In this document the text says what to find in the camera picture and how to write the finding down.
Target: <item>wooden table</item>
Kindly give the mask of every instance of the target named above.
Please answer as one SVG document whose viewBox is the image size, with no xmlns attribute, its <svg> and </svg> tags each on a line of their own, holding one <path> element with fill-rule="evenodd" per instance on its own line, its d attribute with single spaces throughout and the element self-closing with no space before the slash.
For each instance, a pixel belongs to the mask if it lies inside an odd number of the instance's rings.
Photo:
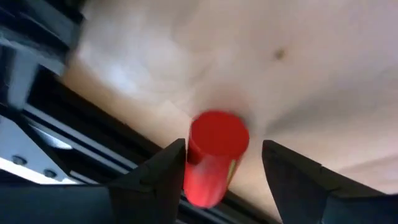
<svg viewBox="0 0 398 224">
<path fill-rule="evenodd" d="M 395 0 L 97 0 L 63 81 L 160 146 L 210 108 L 248 123 L 229 189 L 279 219 L 261 142 L 273 139 L 398 192 Z"/>
</svg>

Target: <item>red cylinder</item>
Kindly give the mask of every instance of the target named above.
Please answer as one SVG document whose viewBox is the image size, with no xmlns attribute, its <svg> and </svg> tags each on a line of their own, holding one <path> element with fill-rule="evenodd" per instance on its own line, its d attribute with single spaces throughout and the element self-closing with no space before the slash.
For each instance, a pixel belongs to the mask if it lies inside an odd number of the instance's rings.
<svg viewBox="0 0 398 224">
<path fill-rule="evenodd" d="M 249 145 L 249 132 L 234 114 L 207 111 L 190 128 L 184 192 L 197 207 L 215 206 Z"/>
</svg>

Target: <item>screw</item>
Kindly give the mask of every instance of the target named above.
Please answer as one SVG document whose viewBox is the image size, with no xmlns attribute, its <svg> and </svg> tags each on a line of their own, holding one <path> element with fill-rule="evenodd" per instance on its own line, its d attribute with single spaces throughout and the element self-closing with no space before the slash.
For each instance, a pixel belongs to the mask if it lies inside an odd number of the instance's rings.
<svg viewBox="0 0 398 224">
<path fill-rule="evenodd" d="M 53 178 L 53 179 L 56 178 L 56 176 L 57 176 L 57 173 L 50 169 L 45 169 L 43 171 L 43 174 L 44 174 L 44 176 L 46 176 L 48 178 Z"/>
<path fill-rule="evenodd" d="M 26 159 L 22 158 L 21 156 L 12 156 L 12 162 L 20 166 L 24 166 L 27 164 Z"/>
</svg>

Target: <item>light wood surface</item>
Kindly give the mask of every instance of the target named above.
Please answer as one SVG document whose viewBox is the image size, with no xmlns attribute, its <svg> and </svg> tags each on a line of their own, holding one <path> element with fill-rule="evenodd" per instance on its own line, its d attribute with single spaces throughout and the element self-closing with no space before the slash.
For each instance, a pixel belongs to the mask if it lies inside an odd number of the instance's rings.
<svg viewBox="0 0 398 224">
<path fill-rule="evenodd" d="M 230 190 L 280 219 L 261 142 L 398 192 L 398 1 L 92 1 L 63 81 L 161 146 L 216 108 L 251 143 Z"/>
</svg>

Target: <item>wooden surface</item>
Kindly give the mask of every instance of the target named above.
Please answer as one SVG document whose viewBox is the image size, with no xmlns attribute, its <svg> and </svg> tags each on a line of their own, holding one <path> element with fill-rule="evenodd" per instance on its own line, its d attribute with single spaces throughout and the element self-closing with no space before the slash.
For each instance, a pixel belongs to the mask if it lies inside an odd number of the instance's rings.
<svg viewBox="0 0 398 224">
<path fill-rule="evenodd" d="M 92 1 L 63 81 L 161 146 L 233 111 L 251 144 L 230 190 L 279 219 L 273 139 L 398 192 L 398 1 Z"/>
</svg>

